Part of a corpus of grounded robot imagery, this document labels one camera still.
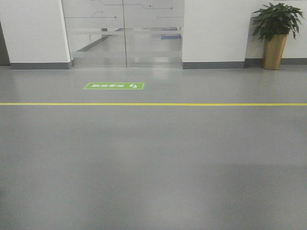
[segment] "glass door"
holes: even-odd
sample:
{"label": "glass door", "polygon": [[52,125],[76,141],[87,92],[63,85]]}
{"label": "glass door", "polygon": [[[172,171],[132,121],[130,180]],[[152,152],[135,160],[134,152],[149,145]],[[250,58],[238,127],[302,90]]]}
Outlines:
{"label": "glass door", "polygon": [[184,0],[124,0],[128,67],[180,68]]}
{"label": "glass door", "polygon": [[181,67],[184,0],[62,0],[76,68]]}
{"label": "glass door", "polygon": [[75,67],[126,67],[122,0],[62,2]]}

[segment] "yellow floor stripe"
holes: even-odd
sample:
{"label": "yellow floor stripe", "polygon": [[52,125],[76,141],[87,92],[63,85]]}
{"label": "yellow floor stripe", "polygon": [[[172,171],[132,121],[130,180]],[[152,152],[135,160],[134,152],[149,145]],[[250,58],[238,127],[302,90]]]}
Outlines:
{"label": "yellow floor stripe", "polygon": [[307,106],[307,103],[0,103],[0,105],[117,106]]}

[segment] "epoxy floor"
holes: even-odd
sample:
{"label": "epoxy floor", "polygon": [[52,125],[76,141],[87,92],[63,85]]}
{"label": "epoxy floor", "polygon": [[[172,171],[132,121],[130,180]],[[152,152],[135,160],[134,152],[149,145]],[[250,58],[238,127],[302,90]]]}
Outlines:
{"label": "epoxy floor", "polygon": [[[307,103],[306,73],[1,68],[0,103]],[[306,230],[306,216],[307,106],[0,105],[1,230]]]}

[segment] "plant pot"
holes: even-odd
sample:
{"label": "plant pot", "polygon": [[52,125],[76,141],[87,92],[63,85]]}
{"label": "plant pot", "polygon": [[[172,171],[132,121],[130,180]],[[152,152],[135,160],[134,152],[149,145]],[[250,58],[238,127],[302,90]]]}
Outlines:
{"label": "plant pot", "polygon": [[265,40],[263,54],[264,69],[279,69],[287,37],[287,34],[274,34],[271,41]]}

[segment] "doorway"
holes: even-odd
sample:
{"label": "doorway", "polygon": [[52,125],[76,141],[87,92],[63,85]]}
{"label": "doorway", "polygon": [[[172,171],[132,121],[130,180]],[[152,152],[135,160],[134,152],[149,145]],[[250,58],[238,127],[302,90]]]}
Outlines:
{"label": "doorway", "polygon": [[62,0],[76,68],[180,68],[184,0]]}

